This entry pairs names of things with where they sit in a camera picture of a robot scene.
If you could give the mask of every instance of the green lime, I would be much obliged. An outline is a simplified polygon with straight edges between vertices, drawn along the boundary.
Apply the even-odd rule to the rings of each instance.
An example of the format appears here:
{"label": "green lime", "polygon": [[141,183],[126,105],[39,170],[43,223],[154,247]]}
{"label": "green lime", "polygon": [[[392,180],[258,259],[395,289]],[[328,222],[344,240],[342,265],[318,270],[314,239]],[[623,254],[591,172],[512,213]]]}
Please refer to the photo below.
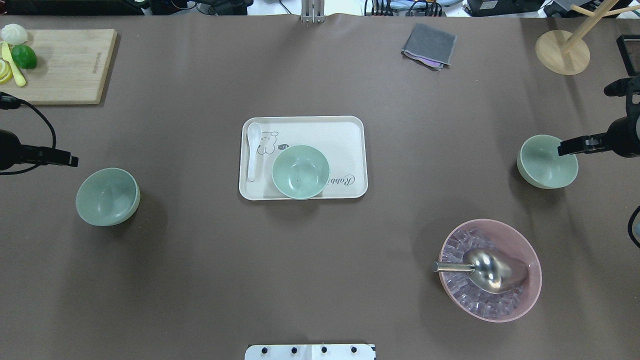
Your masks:
{"label": "green lime", "polygon": [[33,49],[27,45],[16,45],[11,50],[13,62],[23,69],[33,69],[38,65],[38,58]]}

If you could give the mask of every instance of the metal ladle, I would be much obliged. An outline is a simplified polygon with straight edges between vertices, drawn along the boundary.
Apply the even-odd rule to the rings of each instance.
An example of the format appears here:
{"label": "metal ladle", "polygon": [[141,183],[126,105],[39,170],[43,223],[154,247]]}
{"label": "metal ladle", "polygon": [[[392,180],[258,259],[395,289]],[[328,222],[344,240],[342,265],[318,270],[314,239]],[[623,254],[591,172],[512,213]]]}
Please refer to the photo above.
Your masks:
{"label": "metal ladle", "polygon": [[520,260],[489,249],[471,249],[462,263],[433,262],[433,272],[466,272],[469,279],[482,290],[494,294],[517,288],[527,279],[527,265]]}

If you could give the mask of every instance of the wooden stand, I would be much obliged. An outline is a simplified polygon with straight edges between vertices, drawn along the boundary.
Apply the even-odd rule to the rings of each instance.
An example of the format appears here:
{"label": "wooden stand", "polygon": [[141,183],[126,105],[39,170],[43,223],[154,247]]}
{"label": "wooden stand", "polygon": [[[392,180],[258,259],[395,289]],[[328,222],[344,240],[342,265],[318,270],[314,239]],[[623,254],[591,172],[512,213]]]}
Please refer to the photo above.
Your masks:
{"label": "wooden stand", "polygon": [[587,15],[588,18],[574,33],[564,30],[548,31],[536,41],[536,55],[549,70],[562,75],[576,75],[589,65],[589,47],[582,41],[584,35],[605,16],[636,10],[640,6],[610,11],[618,0],[604,0],[595,12],[572,5],[572,10]]}

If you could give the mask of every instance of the ladle handle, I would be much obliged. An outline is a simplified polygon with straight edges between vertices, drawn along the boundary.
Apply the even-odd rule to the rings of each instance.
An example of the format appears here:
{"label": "ladle handle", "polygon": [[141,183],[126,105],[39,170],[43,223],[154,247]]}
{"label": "ladle handle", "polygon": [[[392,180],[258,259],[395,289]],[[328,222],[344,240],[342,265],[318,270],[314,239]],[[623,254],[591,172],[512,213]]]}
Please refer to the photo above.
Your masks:
{"label": "ladle handle", "polygon": [[434,261],[431,265],[433,272],[474,272],[475,268],[466,263],[443,263]]}

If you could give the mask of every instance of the round wooden base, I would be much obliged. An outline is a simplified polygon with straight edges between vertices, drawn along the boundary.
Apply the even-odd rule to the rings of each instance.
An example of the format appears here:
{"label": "round wooden base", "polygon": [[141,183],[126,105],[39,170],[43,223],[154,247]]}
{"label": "round wooden base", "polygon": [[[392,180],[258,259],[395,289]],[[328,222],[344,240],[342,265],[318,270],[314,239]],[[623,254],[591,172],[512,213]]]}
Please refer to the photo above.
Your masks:
{"label": "round wooden base", "polygon": [[552,30],[542,34],[536,41],[536,55],[549,70],[562,75],[576,75],[589,65],[589,47],[582,39],[569,51],[562,53],[562,45],[570,36],[569,31]]}

